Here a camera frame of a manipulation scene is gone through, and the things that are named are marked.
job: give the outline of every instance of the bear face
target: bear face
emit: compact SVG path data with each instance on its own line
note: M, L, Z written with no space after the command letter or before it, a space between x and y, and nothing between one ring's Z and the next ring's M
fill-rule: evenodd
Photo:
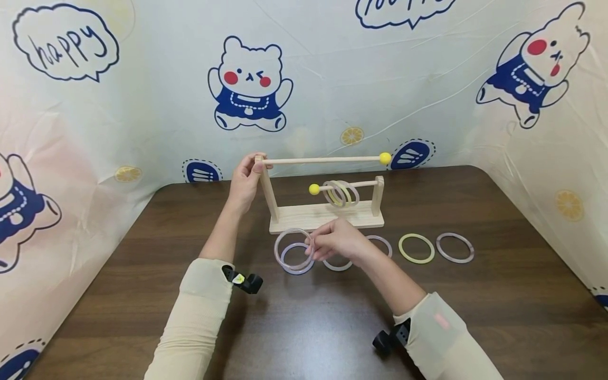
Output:
M555 87L562 83L587 49L589 34L578 26L584 12L583 3L570 5L523 44L523 60L539 76L540 85Z
M281 85L281 49L274 44L250 49L238 37L224 42L219 79L232 92L261 98L277 92Z
M13 189L13 181L13 172L10 169L9 162L0 154L0 204Z

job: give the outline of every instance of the purple ring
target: purple ring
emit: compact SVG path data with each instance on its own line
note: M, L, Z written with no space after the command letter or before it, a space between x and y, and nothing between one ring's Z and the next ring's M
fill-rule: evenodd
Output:
M303 247L305 249L308 248L308 246L304 243L291 243L290 245L286 246L285 249L283 249L283 252L281 252L281 261L285 262L285 255L287 254L287 251L289 251L292 248L295 247ZM310 261L310 263L308 263L308 265L306 267L304 267L303 269L299 269L298 271L294 271L293 269L289 269L283 265L281 265L281 268L283 268L283 270L289 274L292 275L300 275L300 274L304 274L308 271L310 271L312 269L314 265L314 261Z

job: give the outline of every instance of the hand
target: hand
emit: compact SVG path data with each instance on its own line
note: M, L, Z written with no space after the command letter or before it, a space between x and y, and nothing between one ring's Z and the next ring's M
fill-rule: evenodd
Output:
M256 156L266 157L266 153L256 152L248 154L241 160L237 168L234 169L234 172L232 172L230 195L228 196L226 206L232 207L240 215L249 211L263 171L264 164L255 162ZM267 165L266 167L272 169L272 165Z
M361 267L368 258L378 253L382 254L359 230L342 218L322 225L310 236L314 241L313 260L315 261L324 261L335 254L340 254ZM310 248L307 248L306 254L311 254Z

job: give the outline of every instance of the left hand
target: left hand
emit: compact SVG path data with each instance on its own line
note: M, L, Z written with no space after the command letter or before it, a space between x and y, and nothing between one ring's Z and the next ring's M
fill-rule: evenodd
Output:
M255 162L256 156L266 157L266 153L256 152L248 154L232 173L230 195L228 196L226 206L233 207L241 215L249 211L258 188L258 181L262 175L264 164ZM266 168L272 169L272 165L267 165Z

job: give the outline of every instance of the plastic ring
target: plastic ring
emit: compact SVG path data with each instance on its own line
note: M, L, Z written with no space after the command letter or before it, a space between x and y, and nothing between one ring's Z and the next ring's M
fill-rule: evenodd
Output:
M336 185L334 185L333 181L325 181L323 183L323 186L331 186L331 188L332 188L329 191L323 192L325 200L327 200L327 202L330 203L334 207L337 207L337 208L344 207L344 205L346 204L346 196L344 195L342 190L339 187L337 187Z
M403 250L403 241L407 238L418 238L420 240L422 240L423 242L425 242L426 244L429 245L430 248L430 255L423 259L423 260L419 260L417 258L413 258L410 257L404 250ZM411 261L414 264L428 264L430 263L431 260L433 260L435 258L435 247L433 246L433 243L431 243L427 238L425 238L422 235L418 235L417 233L408 233L407 235L403 235L401 237L401 239L399 239L399 252L401 252L401 255L403 255L403 257L405 257L406 259L408 259L409 261Z
M334 186L337 186L340 189L339 191L341 191L342 194L344 194L344 196L346 197L345 202L340 207L349 207L350 204L353 202L353 198L351 198L348 189L341 182L343 181L331 181L331 183L334 184ZM337 189L334 187L334 189L330 190L330 192L334 193L334 190Z
M323 265L325 265L327 269L331 269L334 272L343 272L346 271L348 268L352 267L353 262L349 261L346 265L343 266L333 266L332 264L329 264L327 261L323 260Z
M286 269L286 270L290 269L292 271L299 271L300 269L306 268L307 265L310 264L310 262L313 260L313 255L309 255L308 258L306 259L306 261L304 261L300 265L288 265L278 255L278 244L279 244L279 242L281 242L281 239L283 239L285 237L285 235L287 235L288 233L293 233L293 232L300 232L300 233L304 234L304 236L306 236L308 238L308 241L310 241L311 252L314 252L314 241L310 237L310 235L308 234L308 232L306 232L306 231L304 231L303 229L300 229L300 228L290 228L288 230L283 231L278 236L277 240L274 242L274 258L277 259L277 262L281 265L281 267L283 267L283 269Z
M389 258L393 257L393 248L390 246L390 243L383 237L379 237L377 235L369 235L366 236L366 238L368 240L379 240L382 241L384 244L386 244L386 246L389 248ZM343 266L333 266L332 264L329 264L327 261L323 260L323 264L328 268L331 269L334 272L343 272L346 271L348 268L353 266L353 262L349 261L348 264L343 265Z
M441 239L443 239L445 237L456 238L456 239L462 241L463 243L465 243L467 245L467 247L469 247L469 252L470 252L469 257L454 258L454 257L451 257L450 255L448 255L447 253L445 253L443 248L441 248ZM449 261L456 263L456 264L470 263L471 261L473 261L473 258L475 257L475 249L473 248L473 244L471 244L471 242L468 241L464 236L459 235L457 233L453 233L453 232L446 232L446 233L442 233L441 235L437 236L437 250L439 251L441 256L445 257Z
M287 252L290 249L293 249L295 247L303 247L305 249L308 248L308 246L306 244L304 244L304 243L292 243L292 244L286 246L285 249L283 249L283 252L281 253L281 261L282 262L285 262L285 255L287 254ZM300 275L300 274L304 274L304 273L310 271L312 269L313 265L314 265L314 261L311 261L310 264L308 264L307 267L305 267L304 269L300 269L299 271L293 271L292 269L288 269L288 268L285 268L285 267L283 267L283 270L285 272L289 273L289 274Z
M332 206L341 209L359 204L359 192L350 183L345 181L325 181L323 186L331 187L329 190L324 190L323 195ZM354 194L354 202L350 195L351 192Z
M368 240L379 240L379 241L382 241L384 244L386 244L386 246L389 249L389 258L393 257L393 248L390 246L390 243L385 238L380 237L378 235L369 235L369 236L366 236L366 238Z
M351 202L348 206L349 207L353 207L356 206L359 203L359 192L357 191L356 188L354 188L350 183L345 182L345 181L338 181L340 182L342 185L346 186L347 188L349 188L353 194L354 194L354 202Z

